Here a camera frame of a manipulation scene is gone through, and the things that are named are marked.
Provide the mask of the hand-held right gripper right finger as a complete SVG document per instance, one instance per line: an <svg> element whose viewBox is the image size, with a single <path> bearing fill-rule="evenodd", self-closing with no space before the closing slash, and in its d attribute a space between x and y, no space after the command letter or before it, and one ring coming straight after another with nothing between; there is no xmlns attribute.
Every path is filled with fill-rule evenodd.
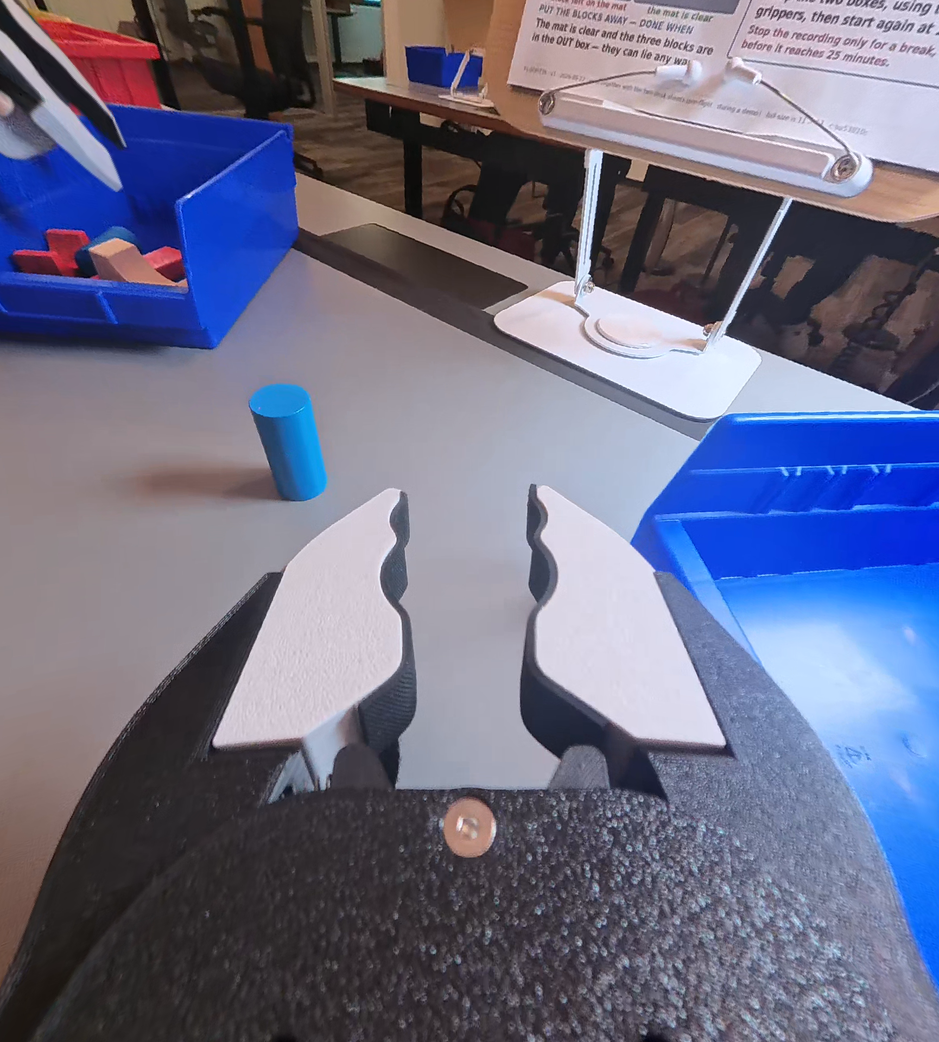
<svg viewBox="0 0 939 1042"><path fill-rule="evenodd" d="M528 491L521 715L554 755L576 745L724 753L728 742L654 569L550 486Z"/></svg>

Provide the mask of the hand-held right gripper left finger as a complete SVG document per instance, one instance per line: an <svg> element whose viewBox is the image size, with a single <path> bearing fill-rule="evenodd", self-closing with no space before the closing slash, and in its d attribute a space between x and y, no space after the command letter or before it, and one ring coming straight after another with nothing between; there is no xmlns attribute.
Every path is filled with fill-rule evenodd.
<svg viewBox="0 0 939 1042"><path fill-rule="evenodd" d="M363 745L395 782L416 710L407 590L407 494L381 493L285 567L213 735L219 751L293 747L312 788Z"/></svg>

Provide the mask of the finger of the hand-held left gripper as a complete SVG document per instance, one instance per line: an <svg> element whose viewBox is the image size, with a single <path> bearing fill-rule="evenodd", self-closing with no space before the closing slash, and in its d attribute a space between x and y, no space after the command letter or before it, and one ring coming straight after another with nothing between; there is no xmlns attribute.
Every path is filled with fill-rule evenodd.
<svg viewBox="0 0 939 1042"><path fill-rule="evenodd" d="M0 155L27 162L56 147L53 139L8 94L0 94Z"/></svg>
<svg viewBox="0 0 939 1042"><path fill-rule="evenodd" d="M121 190L106 144L124 149L112 111L58 45L20 4L0 1L0 46L31 86L26 111L57 147L104 185Z"/></svg>

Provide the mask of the red wooden arch block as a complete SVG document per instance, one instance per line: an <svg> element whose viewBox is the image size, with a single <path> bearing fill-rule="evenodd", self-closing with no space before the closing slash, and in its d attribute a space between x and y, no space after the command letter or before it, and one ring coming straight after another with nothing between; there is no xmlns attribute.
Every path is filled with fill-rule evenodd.
<svg viewBox="0 0 939 1042"><path fill-rule="evenodd" d="M84 277L77 254L89 244L89 235L80 229L47 229L45 248L14 250L10 262L21 274Z"/></svg>

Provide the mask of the natural wooden arch block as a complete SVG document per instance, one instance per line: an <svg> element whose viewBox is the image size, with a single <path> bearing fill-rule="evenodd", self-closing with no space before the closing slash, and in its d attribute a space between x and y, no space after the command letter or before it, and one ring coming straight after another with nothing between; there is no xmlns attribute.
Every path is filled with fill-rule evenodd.
<svg viewBox="0 0 939 1042"><path fill-rule="evenodd" d="M172 283L155 273L142 258L135 244L113 238L88 247L88 256L100 280L121 283L154 286L178 291L188 290L188 282Z"/></svg>

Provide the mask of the blue plastic bin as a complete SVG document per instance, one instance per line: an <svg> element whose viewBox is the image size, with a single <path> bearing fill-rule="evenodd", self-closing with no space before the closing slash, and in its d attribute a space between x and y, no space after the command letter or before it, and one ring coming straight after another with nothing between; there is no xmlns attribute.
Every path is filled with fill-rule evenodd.
<svg viewBox="0 0 939 1042"><path fill-rule="evenodd" d="M404 49L412 84L472 92L479 88L484 59L479 48L465 52L442 46L407 45Z"/></svg>
<svg viewBox="0 0 939 1042"><path fill-rule="evenodd" d="M632 545L838 762L939 988L939 411L723 417Z"/></svg>
<svg viewBox="0 0 939 1042"><path fill-rule="evenodd" d="M294 246L293 130L208 113L112 105L114 192L56 149L0 155L0 334L211 349ZM186 290L20 273L13 253L46 230L124 226L147 248L180 250Z"/></svg>

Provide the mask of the red plastic bin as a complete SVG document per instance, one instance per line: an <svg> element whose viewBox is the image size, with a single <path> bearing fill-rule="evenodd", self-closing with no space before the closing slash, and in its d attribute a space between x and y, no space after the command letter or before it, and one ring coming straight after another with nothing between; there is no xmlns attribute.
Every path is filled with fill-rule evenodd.
<svg viewBox="0 0 939 1042"><path fill-rule="evenodd" d="M158 109L160 98L150 63L159 58L159 51L153 44L74 22L39 26L77 67L113 116L116 103Z"/></svg>

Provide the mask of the black office chair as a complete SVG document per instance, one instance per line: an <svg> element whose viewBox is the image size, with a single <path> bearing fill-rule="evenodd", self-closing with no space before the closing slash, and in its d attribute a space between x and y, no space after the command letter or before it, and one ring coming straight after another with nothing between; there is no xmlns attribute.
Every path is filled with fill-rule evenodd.
<svg viewBox="0 0 939 1042"><path fill-rule="evenodd" d="M312 110L318 104L316 82L306 56L302 2L264 1L260 16L244 13L242 2L211 2L190 11L193 66L206 84L244 107L250 119L266 120L274 113ZM227 27L234 60L213 58L220 28ZM255 59L242 61L242 47L252 44L250 30L260 29L268 69Z"/></svg>

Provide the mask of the white document stand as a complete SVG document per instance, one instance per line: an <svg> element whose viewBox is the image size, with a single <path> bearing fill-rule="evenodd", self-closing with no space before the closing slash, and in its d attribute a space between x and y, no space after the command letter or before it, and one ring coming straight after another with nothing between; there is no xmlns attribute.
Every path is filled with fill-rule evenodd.
<svg viewBox="0 0 939 1042"><path fill-rule="evenodd" d="M494 105L488 96L483 74L484 57L484 48L477 46L460 53L447 53L440 67L443 90L439 98L474 109L492 111Z"/></svg>
<svg viewBox="0 0 939 1042"><path fill-rule="evenodd" d="M512 52L527 2L495 2L484 74L499 115L519 129L584 149L584 193L575 275L497 319L500 332L550 358L688 420L719 419L759 367L758 352L728 333L741 300L770 250L792 203L893 224L939 217L939 176L872 162L826 127L830 144L756 137L626 109L580 94L591 81L539 92L510 86ZM775 199L757 245L745 247L745 273L725 312L708 324L671 316L631 299L631 290L594 284L592 243L602 163L619 155Z"/></svg>

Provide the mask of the wooden background desk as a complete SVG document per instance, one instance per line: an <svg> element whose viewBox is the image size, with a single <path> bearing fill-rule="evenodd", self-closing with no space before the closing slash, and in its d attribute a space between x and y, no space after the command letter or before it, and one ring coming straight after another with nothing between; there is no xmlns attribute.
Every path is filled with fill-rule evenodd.
<svg viewBox="0 0 939 1042"><path fill-rule="evenodd" d="M340 77L336 92L364 103L366 126L401 142L404 210L423 216L424 149L524 174L527 180L584 177L584 149L523 130L494 109L478 109L425 86L388 85L382 77Z"/></svg>

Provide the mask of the red and black backpack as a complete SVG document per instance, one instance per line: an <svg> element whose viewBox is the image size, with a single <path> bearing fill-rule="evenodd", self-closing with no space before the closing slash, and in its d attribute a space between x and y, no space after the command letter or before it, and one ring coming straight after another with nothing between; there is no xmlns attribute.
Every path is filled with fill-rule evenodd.
<svg viewBox="0 0 939 1042"><path fill-rule="evenodd" d="M518 221L497 223L471 217L476 187L461 187L451 192L441 210L440 226L533 263L537 245L533 226Z"/></svg>

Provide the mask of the instruction sheet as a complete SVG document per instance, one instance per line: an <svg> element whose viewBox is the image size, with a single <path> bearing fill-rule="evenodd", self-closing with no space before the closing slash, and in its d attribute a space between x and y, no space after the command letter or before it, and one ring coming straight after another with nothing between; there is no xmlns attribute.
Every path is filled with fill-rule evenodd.
<svg viewBox="0 0 939 1042"><path fill-rule="evenodd" d="M508 85L939 176L939 2L527 2ZM800 105L820 122L805 119Z"/></svg>

